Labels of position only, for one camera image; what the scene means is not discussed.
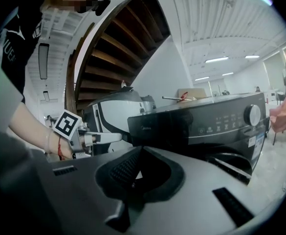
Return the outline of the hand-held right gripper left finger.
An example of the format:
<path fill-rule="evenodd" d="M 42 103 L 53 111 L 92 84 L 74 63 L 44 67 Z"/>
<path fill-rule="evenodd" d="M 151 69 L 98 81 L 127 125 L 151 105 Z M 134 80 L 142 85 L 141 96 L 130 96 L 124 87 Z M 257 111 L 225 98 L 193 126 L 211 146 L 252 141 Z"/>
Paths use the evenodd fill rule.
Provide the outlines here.
<path fill-rule="evenodd" d="M 39 214 L 65 235 L 143 235 L 142 148 L 50 163 L 39 153 Z"/>

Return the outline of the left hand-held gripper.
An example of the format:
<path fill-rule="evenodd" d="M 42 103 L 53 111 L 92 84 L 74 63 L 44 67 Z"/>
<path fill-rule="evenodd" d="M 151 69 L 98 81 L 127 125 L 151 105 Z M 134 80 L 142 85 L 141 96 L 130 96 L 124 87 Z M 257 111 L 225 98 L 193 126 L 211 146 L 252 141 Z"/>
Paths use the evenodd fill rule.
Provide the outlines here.
<path fill-rule="evenodd" d="M 92 146 L 98 142 L 112 143 L 122 140 L 120 133 L 90 132 L 82 118 L 68 110 L 64 110 L 58 117 L 53 130 L 68 142 L 73 159 L 91 156 L 85 152 L 84 146 Z"/>

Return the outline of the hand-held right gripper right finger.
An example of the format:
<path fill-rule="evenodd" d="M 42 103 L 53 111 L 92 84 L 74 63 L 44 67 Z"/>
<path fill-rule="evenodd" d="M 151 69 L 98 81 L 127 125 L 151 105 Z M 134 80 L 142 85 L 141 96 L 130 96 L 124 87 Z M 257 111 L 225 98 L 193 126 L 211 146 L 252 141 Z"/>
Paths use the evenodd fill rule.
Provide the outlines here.
<path fill-rule="evenodd" d="M 265 204 L 261 193 L 213 164 L 153 148 L 152 151 L 181 165 L 185 181 L 168 201 L 146 204 L 127 235 L 251 235 L 277 209 Z M 254 216 L 237 227 L 213 191 L 226 188 Z"/>

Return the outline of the white detergent drawer black front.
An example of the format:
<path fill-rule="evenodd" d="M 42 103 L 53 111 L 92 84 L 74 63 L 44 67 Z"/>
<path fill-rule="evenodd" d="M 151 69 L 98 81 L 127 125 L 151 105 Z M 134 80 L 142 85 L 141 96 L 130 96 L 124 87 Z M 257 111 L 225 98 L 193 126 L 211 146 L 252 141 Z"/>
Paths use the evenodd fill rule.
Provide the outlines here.
<path fill-rule="evenodd" d="M 135 146 L 173 150 L 188 145 L 194 118 L 189 111 L 172 111 L 128 118 Z"/>

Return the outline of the person's left forearm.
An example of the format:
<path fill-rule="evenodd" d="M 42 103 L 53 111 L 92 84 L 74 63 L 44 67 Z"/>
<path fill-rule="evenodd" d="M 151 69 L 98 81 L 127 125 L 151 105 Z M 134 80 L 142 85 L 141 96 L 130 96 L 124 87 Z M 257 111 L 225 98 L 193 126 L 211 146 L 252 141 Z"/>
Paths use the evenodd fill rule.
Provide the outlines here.
<path fill-rule="evenodd" d="M 39 122 L 23 102 L 17 106 L 9 123 L 10 129 L 21 139 L 46 153 L 58 155 L 59 136 Z"/>

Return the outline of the cardboard box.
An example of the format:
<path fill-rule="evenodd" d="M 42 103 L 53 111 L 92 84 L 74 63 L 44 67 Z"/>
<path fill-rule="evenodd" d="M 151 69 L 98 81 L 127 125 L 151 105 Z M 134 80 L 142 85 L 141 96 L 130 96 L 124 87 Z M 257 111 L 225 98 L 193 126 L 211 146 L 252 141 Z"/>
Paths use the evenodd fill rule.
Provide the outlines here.
<path fill-rule="evenodd" d="M 203 88 L 178 89 L 178 97 L 180 97 L 185 92 L 188 92 L 187 99 L 195 98 L 196 100 L 198 100 L 207 97 L 206 92 Z"/>

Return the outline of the person's left hand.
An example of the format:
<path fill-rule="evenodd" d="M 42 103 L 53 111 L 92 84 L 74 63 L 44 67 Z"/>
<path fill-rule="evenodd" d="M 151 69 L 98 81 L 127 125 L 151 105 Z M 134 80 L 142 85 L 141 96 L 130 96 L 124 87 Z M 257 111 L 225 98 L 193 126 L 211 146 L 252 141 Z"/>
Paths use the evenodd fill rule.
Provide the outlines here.
<path fill-rule="evenodd" d="M 69 145 L 69 142 L 67 139 L 63 138 L 62 136 L 59 136 L 58 141 L 58 156 L 62 160 L 70 160 L 72 159 L 72 149 Z"/>

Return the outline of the white and black appliance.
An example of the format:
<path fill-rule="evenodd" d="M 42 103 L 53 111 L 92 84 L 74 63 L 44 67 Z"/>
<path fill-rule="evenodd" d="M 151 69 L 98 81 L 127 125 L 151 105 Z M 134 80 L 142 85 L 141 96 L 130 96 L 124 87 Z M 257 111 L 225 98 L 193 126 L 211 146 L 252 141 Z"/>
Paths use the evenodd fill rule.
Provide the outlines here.
<path fill-rule="evenodd" d="M 119 133 L 118 142 L 97 144 L 92 147 L 94 156 L 132 147 L 128 118 L 138 115 L 143 109 L 138 92 L 118 91 L 90 103 L 83 111 L 83 122 L 92 132 Z"/>

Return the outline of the round black washer door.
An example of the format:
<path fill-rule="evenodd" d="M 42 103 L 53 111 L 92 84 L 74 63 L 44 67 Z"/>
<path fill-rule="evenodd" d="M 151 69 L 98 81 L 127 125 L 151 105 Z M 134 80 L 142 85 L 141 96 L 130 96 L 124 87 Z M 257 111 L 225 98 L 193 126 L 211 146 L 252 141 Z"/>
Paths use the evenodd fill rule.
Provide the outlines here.
<path fill-rule="evenodd" d="M 245 157 L 234 153 L 206 154 L 204 160 L 222 169 L 235 179 L 248 185 L 252 178 L 252 165 Z"/>

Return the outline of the grey small appliance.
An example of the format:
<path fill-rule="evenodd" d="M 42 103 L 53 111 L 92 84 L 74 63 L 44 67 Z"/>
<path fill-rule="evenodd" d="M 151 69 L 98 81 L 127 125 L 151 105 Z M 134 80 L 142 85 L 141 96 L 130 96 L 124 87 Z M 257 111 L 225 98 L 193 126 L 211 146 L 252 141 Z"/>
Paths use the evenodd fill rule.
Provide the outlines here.
<path fill-rule="evenodd" d="M 152 96 L 141 96 L 140 99 L 140 113 L 148 112 L 156 108 L 156 104 Z"/>

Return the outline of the black washing machine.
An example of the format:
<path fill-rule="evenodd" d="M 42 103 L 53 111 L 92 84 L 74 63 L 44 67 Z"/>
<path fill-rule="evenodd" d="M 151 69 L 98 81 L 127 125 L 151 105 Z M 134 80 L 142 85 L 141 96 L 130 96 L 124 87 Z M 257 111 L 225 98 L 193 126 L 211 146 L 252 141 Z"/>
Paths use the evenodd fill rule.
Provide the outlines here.
<path fill-rule="evenodd" d="M 243 118 L 245 108 L 252 104 L 258 105 L 261 110 L 261 120 L 256 126 L 246 124 Z M 248 147 L 248 141 L 266 132 L 263 93 L 209 97 L 160 107 L 137 116 L 172 111 L 189 111 L 194 121 L 188 145 L 169 151 L 203 161 L 206 154 L 234 153 L 248 159 L 254 171 L 263 145 Z"/>

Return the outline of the washer label sticker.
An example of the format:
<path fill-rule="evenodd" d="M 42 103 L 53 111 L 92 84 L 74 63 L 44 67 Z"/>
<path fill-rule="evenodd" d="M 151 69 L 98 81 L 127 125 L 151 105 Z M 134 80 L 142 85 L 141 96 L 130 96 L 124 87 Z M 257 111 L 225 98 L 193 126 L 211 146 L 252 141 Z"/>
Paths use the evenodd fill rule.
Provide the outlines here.
<path fill-rule="evenodd" d="M 257 136 L 253 136 L 248 141 L 248 147 L 252 146 L 262 146 L 264 142 L 264 133 L 261 133 Z"/>

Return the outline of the wooden staircase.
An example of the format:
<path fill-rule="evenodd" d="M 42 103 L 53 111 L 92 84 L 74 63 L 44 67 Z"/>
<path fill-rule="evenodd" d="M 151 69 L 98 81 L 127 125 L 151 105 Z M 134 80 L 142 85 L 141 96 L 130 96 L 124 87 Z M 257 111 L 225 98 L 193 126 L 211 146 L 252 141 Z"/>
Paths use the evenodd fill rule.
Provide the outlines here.
<path fill-rule="evenodd" d="M 125 0 L 92 23 L 70 56 L 65 109 L 81 115 L 93 101 L 130 86 L 170 36 L 158 0 Z"/>

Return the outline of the silver washer dial knob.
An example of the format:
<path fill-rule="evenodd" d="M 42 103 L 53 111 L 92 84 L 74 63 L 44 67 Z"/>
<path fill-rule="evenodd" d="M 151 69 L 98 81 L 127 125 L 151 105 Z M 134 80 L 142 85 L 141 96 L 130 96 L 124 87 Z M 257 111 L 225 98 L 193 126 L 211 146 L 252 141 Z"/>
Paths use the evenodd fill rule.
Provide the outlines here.
<path fill-rule="evenodd" d="M 258 105 L 249 105 L 245 108 L 243 118 L 246 124 L 256 126 L 261 120 L 261 110 Z"/>

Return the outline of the black printed T-shirt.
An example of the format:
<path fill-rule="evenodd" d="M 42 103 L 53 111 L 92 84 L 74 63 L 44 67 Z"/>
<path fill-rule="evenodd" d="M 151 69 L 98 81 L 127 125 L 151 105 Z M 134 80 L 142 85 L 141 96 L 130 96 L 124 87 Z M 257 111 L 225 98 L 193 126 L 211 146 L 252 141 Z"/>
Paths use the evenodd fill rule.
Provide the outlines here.
<path fill-rule="evenodd" d="M 40 7 L 14 8 L 0 26 L 0 67 L 23 94 L 25 67 L 42 34 Z"/>

